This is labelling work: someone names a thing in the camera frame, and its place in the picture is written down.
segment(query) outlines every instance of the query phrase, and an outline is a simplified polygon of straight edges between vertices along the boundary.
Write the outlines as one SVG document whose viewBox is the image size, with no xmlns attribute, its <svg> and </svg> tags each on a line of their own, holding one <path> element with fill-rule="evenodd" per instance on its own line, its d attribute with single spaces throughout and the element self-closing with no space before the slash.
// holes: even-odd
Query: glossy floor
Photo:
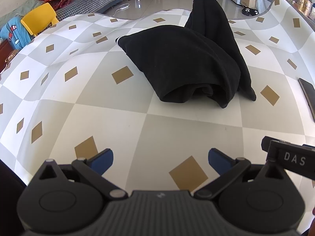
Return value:
<svg viewBox="0 0 315 236">
<path fill-rule="evenodd" d="M 242 6 L 237 5 L 232 0 L 217 0 L 222 6 L 228 19 L 243 19 L 246 16 L 242 14 Z M 122 0 L 118 5 L 130 4 L 127 9 L 119 10 L 119 6 L 113 6 L 104 12 L 105 15 L 116 18 L 137 19 L 151 15 L 152 13 L 166 9 L 186 9 L 192 10 L 193 0 Z"/>
</svg>

